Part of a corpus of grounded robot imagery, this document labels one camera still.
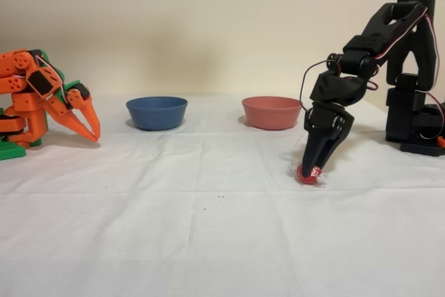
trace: beige wall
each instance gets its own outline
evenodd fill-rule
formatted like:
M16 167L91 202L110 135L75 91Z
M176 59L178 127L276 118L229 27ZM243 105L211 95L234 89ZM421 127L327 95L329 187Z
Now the beige wall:
M341 52L388 1L1 0L1 50L45 49L94 94L290 94L308 65ZM436 13L440 48L445 0ZM444 86L442 76L441 100ZM384 108L385 96L382 85L366 99Z

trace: cable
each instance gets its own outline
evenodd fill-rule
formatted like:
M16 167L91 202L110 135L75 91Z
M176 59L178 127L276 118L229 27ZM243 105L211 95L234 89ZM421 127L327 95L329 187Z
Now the cable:
M301 83L301 89L300 89L300 103L301 103L301 107L305 110L305 112L307 112L307 109L306 109L305 106L303 106L303 102L302 102L302 100L301 100L301 96L302 96L302 94L303 94L303 87L305 86L306 74L307 74L307 73L310 71L310 69L312 69L313 67L316 67L317 65L320 65L320 64L323 64L323 63L329 63L329 62L336 63L336 64L337 64L337 67L339 68L339 72L340 72L340 64L339 64L337 61L334 61L334 60L332 60L332 59L326 59L326 60L324 60L324 61L321 61L321 62L318 62L318 63L315 63L315 64L309 66L309 67L307 68L305 74L303 75L303 81L302 81L302 83Z
M428 22L428 26L430 27L431 35L434 40L434 49L436 53L436 66L435 66L434 82L432 84L432 87L429 90L417 90L417 92L422 92L422 93L431 92L431 90L433 90L433 88L436 86L437 78L439 77L439 67L440 67L439 48L437 48L437 37L436 37L436 32L434 30L434 24L432 23L431 18L428 14L425 15L425 18L426 21Z
M376 57L374 57L374 59L381 59L382 57L384 57L384 56L389 52L389 50L391 50L391 48L392 48L398 41L400 41L406 34L408 34L408 33L411 31L412 27L414 27L414 26L417 24L417 22L418 22L418 21L425 15L425 13L426 13L427 10L428 10L428 9L425 8L425 10L423 11L422 15L421 15L416 21L414 21L414 22L412 23L412 25L406 30L406 32L404 32L404 33L403 33L401 36L399 36L394 42L392 42L391 45L390 45L384 52L382 52L380 55L377 55Z
M378 83L376 81L368 81L369 83L372 83L374 85L374 87L372 86L367 86L366 88L368 88L369 90L378 90Z
M420 137L423 138L423 139L434 139L434 138L436 138L436 137L439 137L440 134L442 133L442 130L444 129L444 126L445 126L445 113L444 113L444 110L442 109L442 106L441 106L439 100L437 100L437 99L434 97L434 95L432 95L432 94L429 93L429 92L427 92L426 94L428 94L428 96L429 96L431 99L434 100L434 102L435 102L436 105L437 105L437 108L439 108L440 114L442 115L442 127L440 128L439 133L438 133L436 136L433 136L433 137L425 137L425 136L423 136L422 134L419 134L419 135L420 135Z
M47 62L45 59L43 59L39 55L35 55L35 59L37 60L37 64L39 63L38 61L41 61L47 67L49 67L56 74L56 76L60 79L60 90L62 91L63 100L65 101L65 103L68 103L67 93L66 93L65 87L63 85L63 78L58 73L57 69L51 63Z

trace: bowl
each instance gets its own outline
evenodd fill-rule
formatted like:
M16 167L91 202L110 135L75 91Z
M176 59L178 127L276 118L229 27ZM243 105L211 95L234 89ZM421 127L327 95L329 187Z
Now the bowl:
M127 102L134 125L142 130L169 130L181 125L187 100L181 97L141 97Z
M290 97L249 97L243 106L248 122L265 130L292 128L301 111L300 101Z

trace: red ball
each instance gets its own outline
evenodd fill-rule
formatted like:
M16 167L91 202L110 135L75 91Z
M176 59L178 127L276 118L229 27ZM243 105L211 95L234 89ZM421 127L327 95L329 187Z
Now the red ball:
M303 177L301 165L297 167L297 178L303 184L316 184L317 177L322 173L321 168L315 166L312 168L311 174L308 177Z

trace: red bowl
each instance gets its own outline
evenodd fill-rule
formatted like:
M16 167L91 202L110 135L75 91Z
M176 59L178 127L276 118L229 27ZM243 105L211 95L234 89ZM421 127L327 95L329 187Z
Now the red bowl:
M243 106L248 122L265 130L292 128L301 111L300 101L290 97L248 97Z

